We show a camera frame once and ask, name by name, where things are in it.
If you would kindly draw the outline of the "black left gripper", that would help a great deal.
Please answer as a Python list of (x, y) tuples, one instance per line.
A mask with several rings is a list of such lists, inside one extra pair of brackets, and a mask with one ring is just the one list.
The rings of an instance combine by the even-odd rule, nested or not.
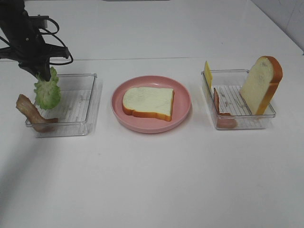
[(0, 50), (0, 57), (18, 61), (19, 68), (34, 77), (39, 74), (41, 80), (48, 82), (50, 58), (69, 58), (69, 50), (64, 43), (56, 46), (43, 39), (43, 35), (58, 39), (59, 25), (49, 16), (8, 15), (0, 19), (0, 27), (8, 40), (8, 47)]

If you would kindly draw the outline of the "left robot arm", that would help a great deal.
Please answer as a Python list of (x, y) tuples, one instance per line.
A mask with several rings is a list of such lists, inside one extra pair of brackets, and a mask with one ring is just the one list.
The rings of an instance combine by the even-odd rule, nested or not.
[(72, 58), (68, 47), (48, 44), (43, 35), (55, 38), (59, 25), (49, 16), (29, 16), (23, 0), (0, 2), (0, 28), (6, 38), (0, 38), (8, 46), (0, 49), (1, 59), (17, 61), (21, 69), (45, 81), (51, 79), (52, 57)]

